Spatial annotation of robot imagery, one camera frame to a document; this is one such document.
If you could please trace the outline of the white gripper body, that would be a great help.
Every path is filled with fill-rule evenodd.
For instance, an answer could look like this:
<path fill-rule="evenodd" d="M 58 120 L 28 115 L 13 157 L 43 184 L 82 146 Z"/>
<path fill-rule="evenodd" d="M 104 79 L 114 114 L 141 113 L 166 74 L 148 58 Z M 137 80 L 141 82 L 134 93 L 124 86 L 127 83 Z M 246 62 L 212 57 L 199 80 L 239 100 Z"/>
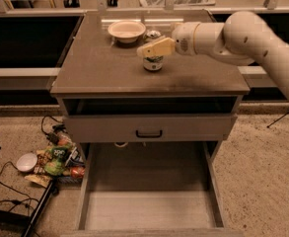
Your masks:
<path fill-rule="evenodd" d="M 195 55 L 194 36 L 199 22 L 186 22 L 172 31 L 176 52 L 181 55 Z"/>

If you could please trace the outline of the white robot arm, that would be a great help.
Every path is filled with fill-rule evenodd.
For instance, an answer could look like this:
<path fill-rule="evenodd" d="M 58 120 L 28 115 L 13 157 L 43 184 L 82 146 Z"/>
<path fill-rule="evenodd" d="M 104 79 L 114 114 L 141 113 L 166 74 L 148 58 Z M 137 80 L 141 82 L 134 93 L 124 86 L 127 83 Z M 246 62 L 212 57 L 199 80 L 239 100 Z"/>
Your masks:
<path fill-rule="evenodd" d="M 143 58 L 204 54 L 237 66 L 259 64 L 289 101 L 289 44 L 257 14 L 239 11 L 224 23 L 186 22 L 169 38 L 159 37 L 137 49 Z"/>

